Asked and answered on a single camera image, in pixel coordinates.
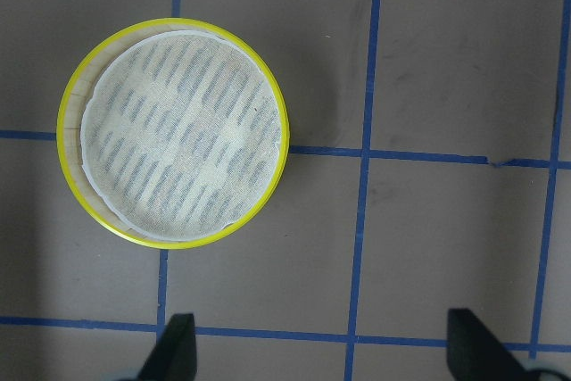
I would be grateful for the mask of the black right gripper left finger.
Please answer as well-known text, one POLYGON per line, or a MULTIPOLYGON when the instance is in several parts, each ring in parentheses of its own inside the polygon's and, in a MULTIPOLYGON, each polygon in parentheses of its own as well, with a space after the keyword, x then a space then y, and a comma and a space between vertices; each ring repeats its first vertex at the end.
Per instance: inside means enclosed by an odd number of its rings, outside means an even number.
POLYGON ((138 373, 139 380, 194 380, 197 347, 192 313, 174 314, 138 373))

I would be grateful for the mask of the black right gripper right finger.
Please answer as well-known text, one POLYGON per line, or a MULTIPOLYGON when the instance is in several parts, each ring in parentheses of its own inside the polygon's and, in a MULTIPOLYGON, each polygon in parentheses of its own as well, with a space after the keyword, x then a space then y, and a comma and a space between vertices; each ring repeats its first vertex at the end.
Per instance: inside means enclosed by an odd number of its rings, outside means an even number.
POLYGON ((468 380, 527 380, 524 367, 469 309, 447 313, 447 367, 468 380))

